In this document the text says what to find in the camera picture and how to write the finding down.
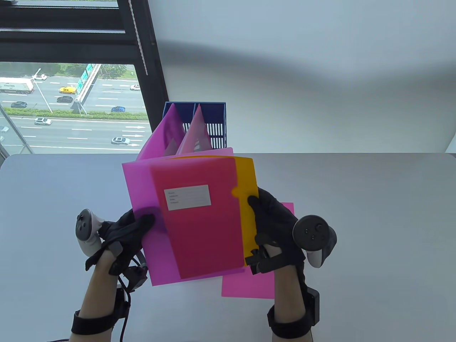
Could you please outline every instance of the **road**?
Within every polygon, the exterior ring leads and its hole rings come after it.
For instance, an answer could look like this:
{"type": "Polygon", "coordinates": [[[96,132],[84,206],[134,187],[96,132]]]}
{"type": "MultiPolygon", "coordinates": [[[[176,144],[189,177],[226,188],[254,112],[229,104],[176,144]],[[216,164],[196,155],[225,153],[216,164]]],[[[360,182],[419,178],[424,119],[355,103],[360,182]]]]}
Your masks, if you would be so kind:
{"type": "MultiPolygon", "coordinates": [[[[35,126],[34,118],[11,118],[35,153],[139,153],[152,134],[144,121],[53,119],[50,126],[35,126]],[[126,137],[131,144],[113,145],[114,137],[126,137]]],[[[9,126],[5,121],[1,118],[0,125],[9,126]]],[[[21,141],[11,127],[2,135],[6,150],[19,153],[21,141]]]]}
{"type": "MultiPolygon", "coordinates": [[[[10,107],[15,101],[24,101],[27,102],[27,108],[48,109],[47,101],[52,110],[70,110],[72,104],[57,103],[56,99],[64,95],[59,93],[61,87],[75,86],[78,80],[79,78],[62,76],[48,77],[45,81],[36,81],[39,89],[32,94],[0,93],[0,101],[3,107],[10,107]]],[[[91,86],[83,106],[86,111],[110,112],[111,108],[122,106],[127,112],[145,113],[141,91],[130,90],[130,86],[137,83],[137,80],[97,79],[91,86]]]]}

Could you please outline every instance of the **red plastic folder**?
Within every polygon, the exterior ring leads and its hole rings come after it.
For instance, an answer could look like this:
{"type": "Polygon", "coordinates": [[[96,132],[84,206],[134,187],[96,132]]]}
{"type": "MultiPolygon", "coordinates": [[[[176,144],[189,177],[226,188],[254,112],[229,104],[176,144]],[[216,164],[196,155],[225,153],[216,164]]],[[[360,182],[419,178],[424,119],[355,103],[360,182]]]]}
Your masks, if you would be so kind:
{"type": "Polygon", "coordinates": [[[163,120],[144,144],[136,160],[174,155],[184,137],[185,130],[181,117],[176,106],[172,104],[163,120]]]}
{"type": "Polygon", "coordinates": [[[181,278],[243,267],[236,160],[154,159],[150,171],[181,278]]]}
{"type": "Polygon", "coordinates": [[[181,146],[176,154],[193,153],[199,151],[207,151],[212,149],[211,138],[207,132],[206,123],[201,111],[201,106],[198,105],[195,115],[193,116],[190,128],[185,134],[181,146]]]}
{"type": "MultiPolygon", "coordinates": [[[[293,203],[283,203],[295,213],[293,203]]],[[[237,274],[224,275],[222,280],[222,297],[274,299],[274,273],[252,274],[250,267],[244,267],[237,274]]]]}
{"type": "MultiPolygon", "coordinates": [[[[200,153],[180,155],[180,157],[192,155],[233,156],[233,149],[209,150],[200,153]]],[[[123,164],[125,179],[134,212],[139,212],[143,208],[158,207],[160,205],[150,172],[150,163],[151,160],[149,159],[123,164]]],[[[154,228],[144,236],[142,245],[149,267],[149,278],[153,286],[218,277],[243,271],[242,268],[239,268],[183,280],[179,275],[176,258],[174,257],[169,235],[165,228],[161,213],[157,215],[157,222],[155,223],[154,228]]]]}

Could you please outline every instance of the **white truck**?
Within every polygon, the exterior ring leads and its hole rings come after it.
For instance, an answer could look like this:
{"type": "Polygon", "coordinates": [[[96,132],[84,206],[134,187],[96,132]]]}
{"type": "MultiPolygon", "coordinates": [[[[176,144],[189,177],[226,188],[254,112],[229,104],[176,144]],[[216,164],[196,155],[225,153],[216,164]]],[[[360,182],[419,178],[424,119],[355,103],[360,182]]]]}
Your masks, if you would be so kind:
{"type": "Polygon", "coordinates": [[[34,91],[29,78],[0,77],[0,93],[31,94],[34,91]]]}

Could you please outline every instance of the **black window frame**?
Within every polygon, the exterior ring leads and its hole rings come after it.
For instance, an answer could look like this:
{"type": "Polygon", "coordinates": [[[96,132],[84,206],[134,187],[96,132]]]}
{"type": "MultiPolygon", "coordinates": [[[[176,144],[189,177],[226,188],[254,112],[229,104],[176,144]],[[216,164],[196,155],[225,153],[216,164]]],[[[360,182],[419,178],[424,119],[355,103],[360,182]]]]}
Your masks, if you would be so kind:
{"type": "Polygon", "coordinates": [[[44,2],[0,7],[0,62],[132,64],[153,131],[169,98],[148,1],[117,0],[117,7],[44,2]]]}

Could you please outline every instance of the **hand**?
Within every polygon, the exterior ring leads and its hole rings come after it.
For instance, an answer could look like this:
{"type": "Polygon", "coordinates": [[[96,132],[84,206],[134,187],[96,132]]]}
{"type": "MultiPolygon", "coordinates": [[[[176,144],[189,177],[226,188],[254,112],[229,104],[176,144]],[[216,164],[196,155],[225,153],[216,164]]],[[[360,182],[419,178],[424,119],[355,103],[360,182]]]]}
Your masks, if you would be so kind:
{"type": "Polygon", "coordinates": [[[141,241],[144,235],[152,228],[155,223],[155,216],[147,214],[135,220],[133,210],[126,212],[117,222],[103,222],[98,235],[104,240],[101,249],[86,261],[86,270],[95,265],[103,252],[113,243],[121,246],[118,255],[114,255],[116,260],[112,263],[109,274],[120,275],[130,265],[133,257],[142,249],[141,241]]]}
{"type": "Polygon", "coordinates": [[[293,240],[296,216],[266,190],[258,188],[259,197],[247,200],[255,213],[257,238],[267,241],[264,245],[270,257],[283,253],[290,265],[301,267],[306,259],[293,240]]]}

